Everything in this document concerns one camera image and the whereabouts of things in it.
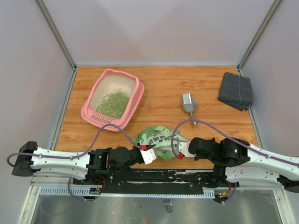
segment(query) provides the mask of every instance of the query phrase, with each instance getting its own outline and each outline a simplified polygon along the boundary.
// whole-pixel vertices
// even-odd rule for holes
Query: gray cloth
[[[250,79],[233,73],[224,73],[218,99],[240,111],[252,106]]]

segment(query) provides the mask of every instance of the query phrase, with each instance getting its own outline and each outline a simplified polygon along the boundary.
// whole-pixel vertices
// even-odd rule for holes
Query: green plastic bag
[[[173,128],[167,128],[164,126],[147,127],[136,138],[134,138],[133,141],[135,143],[140,143],[141,145],[156,145],[155,150],[157,155],[168,161],[175,157],[171,150],[170,141],[173,130]],[[187,141],[182,136],[179,136],[178,133],[179,130],[175,133],[173,141],[176,154],[179,153],[177,150],[177,142]]]

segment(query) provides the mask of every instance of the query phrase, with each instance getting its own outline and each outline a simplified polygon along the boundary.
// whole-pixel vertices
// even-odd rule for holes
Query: gray wall
[[[44,0],[75,63],[237,65],[273,0]]]
[[[28,140],[50,146],[71,69],[33,0],[0,1],[0,21],[0,222],[15,224],[31,178],[6,158]]]
[[[243,68],[264,148],[299,156],[299,1],[284,1]],[[299,221],[299,196],[289,194]]]

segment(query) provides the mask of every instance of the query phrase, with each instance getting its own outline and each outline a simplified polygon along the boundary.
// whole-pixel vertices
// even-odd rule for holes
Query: purple cable
[[[232,192],[232,194],[228,197],[228,199],[226,199],[223,203],[224,204],[226,204],[229,200],[230,200],[230,198],[234,195],[234,193],[235,193],[235,189],[237,188],[237,182],[235,183],[235,186],[234,186],[234,189],[233,189],[233,192]]]
[[[107,126],[113,126],[113,127],[116,127],[118,130],[120,130],[126,137],[127,139],[137,148],[140,148],[140,146],[138,146],[135,142],[133,142],[133,140],[128,136],[127,133],[125,133],[119,126],[115,125],[115,124],[106,124],[104,125],[103,127],[100,128],[100,130],[98,131],[98,133],[96,134],[96,136],[94,137],[93,139],[93,142],[91,143],[90,147],[85,151],[83,152],[82,154],[80,155],[76,155],[76,156],[73,156],[73,159],[76,159],[76,158],[79,158],[81,156],[84,156],[85,154],[87,154],[91,148],[93,147],[95,141],[97,140],[99,134],[101,133],[101,131],[107,127]],[[9,155],[6,159],[6,162],[9,164],[9,166],[12,166],[14,167],[14,164],[12,164],[9,160],[11,157],[15,156],[15,155],[29,155],[29,156],[36,156],[36,157],[39,157],[40,155],[39,154],[33,154],[33,153],[13,153],[11,155]],[[69,156],[56,156],[56,155],[41,155],[41,157],[43,158],[54,158],[54,159],[67,159],[67,160],[70,160],[71,157]]]
[[[213,125],[211,125],[211,124],[209,124],[209,123],[207,123],[207,122],[205,122],[205,121],[203,121],[203,120],[197,120],[197,119],[187,119],[187,120],[184,120],[184,121],[182,121],[181,123],[179,123],[178,126],[176,126],[176,128],[173,130],[173,133],[172,133],[172,136],[171,136],[171,149],[172,149],[173,154],[174,154],[177,158],[179,158],[179,156],[176,154],[176,152],[174,151],[174,147],[173,147],[173,138],[174,138],[174,135],[175,135],[177,129],[178,129],[182,124],[184,124],[184,123],[186,123],[186,122],[190,122],[190,121],[196,121],[196,122],[205,124],[205,125],[209,126],[210,128],[214,129],[214,130],[215,130],[216,132],[218,132],[219,134],[221,134],[221,135],[223,135],[224,137],[226,137],[227,139],[229,139],[229,140],[233,141],[234,143],[237,143],[238,145],[243,146],[243,147],[249,149],[250,151],[255,152],[255,153],[259,154],[259,155],[262,155],[262,156],[265,156],[265,157],[267,157],[267,158],[270,158],[270,159],[273,159],[273,160],[277,160],[277,161],[280,161],[280,162],[284,162],[284,163],[287,163],[287,164],[290,164],[290,165],[294,165],[294,166],[296,166],[296,167],[299,166],[299,164],[297,164],[297,163],[295,163],[295,162],[290,162],[290,161],[287,161],[287,160],[283,160],[283,159],[277,158],[277,157],[275,157],[275,156],[273,156],[273,157],[269,157],[268,154],[266,154],[266,153],[262,153],[262,152],[260,152],[260,151],[258,151],[258,150],[256,150],[256,149],[254,149],[254,148],[251,148],[251,147],[249,147],[249,146],[246,146],[245,144],[239,142],[238,140],[229,137],[227,134],[223,133],[223,132],[220,131],[218,128],[214,127]]]
[[[77,200],[79,200],[79,201],[87,201],[87,202],[92,202],[92,201],[94,201],[94,200],[97,200],[98,199],[98,197],[95,197],[94,199],[83,199],[83,198],[79,198],[79,197],[76,197],[76,196],[74,196],[73,195],[73,193],[71,192],[71,186],[70,186],[70,184],[71,184],[71,177],[69,178],[69,181],[67,182],[67,190],[69,191],[69,194],[73,197],[73,198],[75,198],[75,199],[77,199]]]

